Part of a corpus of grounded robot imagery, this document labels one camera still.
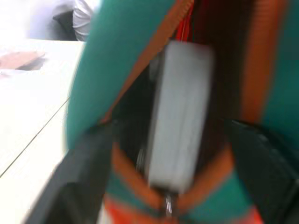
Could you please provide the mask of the person in white shirt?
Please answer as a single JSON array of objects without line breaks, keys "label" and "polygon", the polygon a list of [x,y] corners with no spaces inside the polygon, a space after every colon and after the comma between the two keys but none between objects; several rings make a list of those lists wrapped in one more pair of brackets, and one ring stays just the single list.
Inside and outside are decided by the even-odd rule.
[{"label": "person in white shirt", "polygon": [[91,19],[101,3],[102,0],[74,0],[73,29],[78,41],[86,41]]}]

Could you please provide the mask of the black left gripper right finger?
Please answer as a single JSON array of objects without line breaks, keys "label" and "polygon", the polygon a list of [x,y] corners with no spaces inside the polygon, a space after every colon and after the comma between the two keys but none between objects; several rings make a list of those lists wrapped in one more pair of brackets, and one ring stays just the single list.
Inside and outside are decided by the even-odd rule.
[{"label": "black left gripper right finger", "polygon": [[299,224],[299,160],[281,135],[228,120],[235,166],[264,224]]}]

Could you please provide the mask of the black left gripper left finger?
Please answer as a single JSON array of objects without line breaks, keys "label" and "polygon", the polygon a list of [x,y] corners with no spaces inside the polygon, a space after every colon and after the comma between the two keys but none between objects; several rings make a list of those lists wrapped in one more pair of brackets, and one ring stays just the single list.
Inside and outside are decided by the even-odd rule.
[{"label": "black left gripper left finger", "polygon": [[57,166],[25,224],[96,224],[112,163],[112,125],[87,130]]}]

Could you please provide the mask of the black chair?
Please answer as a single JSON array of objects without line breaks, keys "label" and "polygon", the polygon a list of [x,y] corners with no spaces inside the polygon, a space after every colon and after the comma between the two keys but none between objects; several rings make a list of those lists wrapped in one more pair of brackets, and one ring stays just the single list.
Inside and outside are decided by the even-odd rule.
[{"label": "black chair", "polygon": [[73,11],[51,14],[46,34],[47,40],[77,41],[73,28]]}]

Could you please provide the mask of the white box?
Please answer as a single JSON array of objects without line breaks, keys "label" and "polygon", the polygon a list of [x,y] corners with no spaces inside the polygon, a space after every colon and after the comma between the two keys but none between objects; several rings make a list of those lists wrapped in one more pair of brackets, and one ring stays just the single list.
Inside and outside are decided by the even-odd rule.
[{"label": "white box", "polygon": [[150,186],[183,194],[191,186],[208,111],[214,66],[205,45],[171,41],[162,53],[145,174]]}]

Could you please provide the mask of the orange and teal backpack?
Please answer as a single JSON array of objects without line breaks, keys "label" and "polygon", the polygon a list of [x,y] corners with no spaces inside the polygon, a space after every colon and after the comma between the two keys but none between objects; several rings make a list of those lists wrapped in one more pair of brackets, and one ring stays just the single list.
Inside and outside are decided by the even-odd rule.
[{"label": "orange and teal backpack", "polygon": [[[145,155],[162,53],[171,41],[214,54],[194,179],[183,194],[150,186]],[[68,151],[112,125],[102,199],[111,224],[264,224],[240,180],[228,120],[281,135],[299,160],[299,0],[103,0],[73,80]]]}]

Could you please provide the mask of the brown flat object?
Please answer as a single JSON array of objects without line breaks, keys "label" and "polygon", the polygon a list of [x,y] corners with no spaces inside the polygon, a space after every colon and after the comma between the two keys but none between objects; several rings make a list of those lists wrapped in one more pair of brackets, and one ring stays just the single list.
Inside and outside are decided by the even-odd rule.
[{"label": "brown flat object", "polygon": [[11,52],[0,56],[0,69],[36,70],[45,61],[44,55],[44,52],[38,51]]}]

